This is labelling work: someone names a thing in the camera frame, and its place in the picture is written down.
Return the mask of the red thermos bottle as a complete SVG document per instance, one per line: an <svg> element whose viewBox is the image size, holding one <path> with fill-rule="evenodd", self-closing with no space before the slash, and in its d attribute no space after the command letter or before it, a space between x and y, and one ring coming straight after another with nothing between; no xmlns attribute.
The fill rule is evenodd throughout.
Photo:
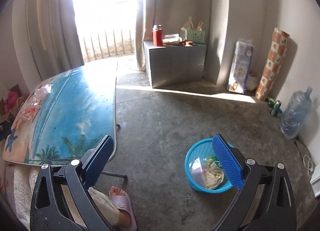
<svg viewBox="0 0 320 231"><path fill-rule="evenodd" d="M161 25L154 25L152 28L153 45L156 47L163 46L163 30Z"/></svg>

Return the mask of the clear plastic bag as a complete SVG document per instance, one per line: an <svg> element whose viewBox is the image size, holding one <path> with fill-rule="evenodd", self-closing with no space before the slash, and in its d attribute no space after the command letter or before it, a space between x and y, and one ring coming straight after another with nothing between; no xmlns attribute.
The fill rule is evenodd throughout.
<svg viewBox="0 0 320 231"><path fill-rule="evenodd" d="M201 187L206 188L204 174L207 169L207 159L196 158L193 162L189 163L189 173L191 178Z"/></svg>

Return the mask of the green glass bottle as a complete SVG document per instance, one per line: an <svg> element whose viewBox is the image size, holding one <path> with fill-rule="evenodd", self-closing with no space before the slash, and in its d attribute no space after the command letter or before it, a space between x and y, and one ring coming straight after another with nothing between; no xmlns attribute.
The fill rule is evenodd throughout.
<svg viewBox="0 0 320 231"><path fill-rule="evenodd" d="M207 159L207 162L208 163L215 163L215 165L217 167L221 168L221 163L219 162L219 160L218 160L218 158L216 156L209 156L208 159Z"/></svg>

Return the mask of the white red-printed cake wrapper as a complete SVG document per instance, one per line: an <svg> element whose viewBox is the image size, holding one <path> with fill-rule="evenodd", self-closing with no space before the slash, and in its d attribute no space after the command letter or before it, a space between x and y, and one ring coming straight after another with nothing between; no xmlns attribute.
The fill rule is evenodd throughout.
<svg viewBox="0 0 320 231"><path fill-rule="evenodd" d="M52 92L52 84L46 84L40 88L35 89L34 96L37 100L45 98Z"/></svg>

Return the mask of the pink plastic bag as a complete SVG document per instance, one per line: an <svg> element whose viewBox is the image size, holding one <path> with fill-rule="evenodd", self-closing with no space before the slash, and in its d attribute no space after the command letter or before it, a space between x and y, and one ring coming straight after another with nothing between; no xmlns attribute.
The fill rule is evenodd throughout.
<svg viewBox="0 0 320 231"><path fill-rule="evenodd" d="M8 113L9 111L12 110L12 108L15 106L16 104L16 100L19 98L19 95L17 92L15 91L7 91L3 97L3 101L5 103L4 106L4 111L5 113Z"/></svg>

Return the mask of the beach print folding table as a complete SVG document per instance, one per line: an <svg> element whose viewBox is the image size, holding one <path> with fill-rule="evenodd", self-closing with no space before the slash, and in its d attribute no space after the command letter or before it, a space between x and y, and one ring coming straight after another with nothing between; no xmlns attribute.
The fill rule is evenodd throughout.
<svg viewBox="0 0 320 231"><path fill-rule="evenodd" d="M84 65L41 82L35 89L52 84L52 92L41 99L33 120L18 122L15 117L2 159L62 166L81 158L104 136L115 139L116 68Z"/></svg>

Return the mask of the clear red-orange snack bag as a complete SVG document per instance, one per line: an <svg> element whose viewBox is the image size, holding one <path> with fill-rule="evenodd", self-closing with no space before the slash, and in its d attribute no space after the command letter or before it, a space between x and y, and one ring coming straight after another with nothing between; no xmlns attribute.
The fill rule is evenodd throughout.
<svg viewBox="0 0 320 231"><path fill-rule="evenodd" d="M37 112L41 107L41 99L36 95L30 96L23 103L17 118L18 122L25 122L27 120L31 121L36 116Z"/></svg>

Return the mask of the foot in pink slipper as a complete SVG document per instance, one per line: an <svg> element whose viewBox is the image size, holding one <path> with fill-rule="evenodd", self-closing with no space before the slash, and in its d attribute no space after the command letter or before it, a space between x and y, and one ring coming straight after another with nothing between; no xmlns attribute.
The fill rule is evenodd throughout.
<svg viewBox="0 0 320 231"><path fill-rule="evenodd" d="M132 202L124 190L112 186L109 195L94 188L89 188L88 192L111 226L120 230L138 230Z"/></svg>

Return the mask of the large clear water jug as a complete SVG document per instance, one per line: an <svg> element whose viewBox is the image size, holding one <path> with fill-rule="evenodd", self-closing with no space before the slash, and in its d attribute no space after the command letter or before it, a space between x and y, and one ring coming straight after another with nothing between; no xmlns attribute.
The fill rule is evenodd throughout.
<svg viewBox="0 0 320 231"><path fill-rule="evenodd" d="M280 130L287 139L297 136L300 128L312 112L313 102L310 98L312 87L306 91L295 91L280 118Z"/></svg>

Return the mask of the blue plastic trash basket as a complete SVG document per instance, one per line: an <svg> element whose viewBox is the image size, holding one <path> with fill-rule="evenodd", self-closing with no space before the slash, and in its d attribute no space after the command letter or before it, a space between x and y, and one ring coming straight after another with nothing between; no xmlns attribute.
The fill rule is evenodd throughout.
<svg viewBox="0 0 320 231"><path fill-rule="evenodd" d="M184 159L184 170L192 189L210 194L223 193L233 188L226 174L222 182L214 189L208 189L205 183L205 173L208 170L208 161L215 162L222 169L217 156L213 151L213 138L202 139L188 150Z"/></svg>

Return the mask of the open cardboard box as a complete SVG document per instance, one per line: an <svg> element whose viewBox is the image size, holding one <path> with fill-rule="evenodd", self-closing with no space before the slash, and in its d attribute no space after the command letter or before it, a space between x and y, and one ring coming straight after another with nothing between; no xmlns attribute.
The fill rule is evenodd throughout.
<svg viewBox="0 0 320 231"><path fill-rule="evenodd" d="M15 118L20 110L20 102L23 100L19 85L13 86L1 97L1 122Z"/></svg>

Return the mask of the green drink can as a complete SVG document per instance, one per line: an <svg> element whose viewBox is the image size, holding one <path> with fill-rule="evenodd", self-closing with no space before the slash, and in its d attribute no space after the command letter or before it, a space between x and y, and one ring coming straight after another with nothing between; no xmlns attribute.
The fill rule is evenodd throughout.
<svg viewBox="0 0 320 231"><path fill-rule="evenodd" d="M271 108L270 114L274 117L277 117L279 114L282 113L281 110L281 101L280 100L274 100L272 97L267 97L267 104Z"/></svg>

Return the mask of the grey window curtain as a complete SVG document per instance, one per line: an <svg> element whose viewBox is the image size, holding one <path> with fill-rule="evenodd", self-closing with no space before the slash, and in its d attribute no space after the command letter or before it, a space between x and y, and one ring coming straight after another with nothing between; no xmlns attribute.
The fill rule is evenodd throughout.
<svg viewBox="0 0 320 231"><path fill-rule="evenodd" d="M28 90L84 65L73 0L13 0L12 33Z"/></svg>

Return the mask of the toilet paper roll pack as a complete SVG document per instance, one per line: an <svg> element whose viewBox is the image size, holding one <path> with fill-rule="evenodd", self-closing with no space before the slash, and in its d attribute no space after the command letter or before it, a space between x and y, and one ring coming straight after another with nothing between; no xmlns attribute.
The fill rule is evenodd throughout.
<svg viewBox="0 0 320 231"><path fill-rule="evenodd" d="M254 47L252 40L239 38L235 45L227 90L243 94L249 76Z"/></svg>

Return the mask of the brown paper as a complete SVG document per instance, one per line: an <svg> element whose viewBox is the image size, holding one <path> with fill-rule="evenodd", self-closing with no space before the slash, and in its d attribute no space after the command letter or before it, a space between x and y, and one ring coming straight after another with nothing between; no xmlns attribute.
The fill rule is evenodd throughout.
<svg viewBox="0 0 320 231"><path fill-rule="evenodd" d="M206 161L204 167L204 184L207 189L216 189L224 180L224 171L220 168L213 159Z"/></svg>

